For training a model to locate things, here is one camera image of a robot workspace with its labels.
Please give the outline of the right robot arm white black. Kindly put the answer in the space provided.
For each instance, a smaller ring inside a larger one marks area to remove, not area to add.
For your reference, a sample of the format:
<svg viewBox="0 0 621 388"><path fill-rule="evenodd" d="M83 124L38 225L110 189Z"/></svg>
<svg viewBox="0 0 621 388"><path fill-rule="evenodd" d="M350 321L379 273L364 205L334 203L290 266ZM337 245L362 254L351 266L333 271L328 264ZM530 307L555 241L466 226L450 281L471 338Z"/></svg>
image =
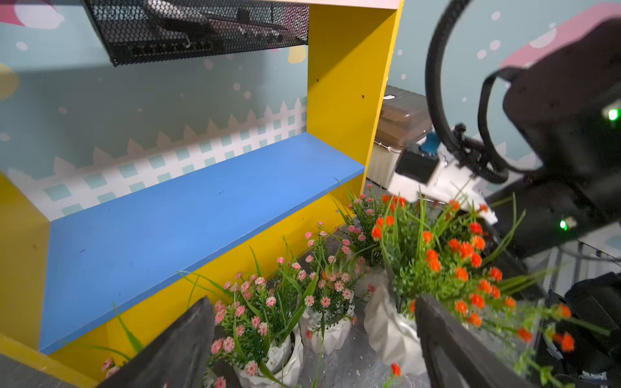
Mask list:
<svg viewBox="0 0 621 388"><path fill-rule="evenodd" d="M484 81L480 139L451 129L441 97L446 46L467 2L448 4L433 34L425 88L433 126L457 161L502 189L492 195L495 231L520 259L620 220L620 6L603 3L562 24L546 44L523 48ZM541 161L522 170L497 151L488 124L496 80L509 84L503 109Z"/></svg>

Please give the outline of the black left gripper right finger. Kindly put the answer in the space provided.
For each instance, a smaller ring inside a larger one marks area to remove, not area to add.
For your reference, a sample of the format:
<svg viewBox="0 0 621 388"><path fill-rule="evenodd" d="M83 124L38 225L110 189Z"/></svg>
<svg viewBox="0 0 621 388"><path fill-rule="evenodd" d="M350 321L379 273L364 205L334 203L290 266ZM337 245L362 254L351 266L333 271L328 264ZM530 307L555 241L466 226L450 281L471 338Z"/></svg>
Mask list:
<svg viewBox="0 0 621 388"><path fill-rule="evenodd" d="M503 365L435 298L417 300L417 334L432 387L532 387Z"/></svg>

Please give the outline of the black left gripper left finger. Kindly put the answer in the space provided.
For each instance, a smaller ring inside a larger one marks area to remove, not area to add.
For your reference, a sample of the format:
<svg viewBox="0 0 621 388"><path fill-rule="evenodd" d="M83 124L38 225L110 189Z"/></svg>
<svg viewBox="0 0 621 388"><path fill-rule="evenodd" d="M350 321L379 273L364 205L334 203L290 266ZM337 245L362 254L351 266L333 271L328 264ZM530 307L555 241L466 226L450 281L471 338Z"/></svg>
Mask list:
<svg viewBox="0 0 621 388"><path fill-rule="evenodd" d="M214 307L210 299L204 297L100 386L202 387L214 330Z"/></svg>

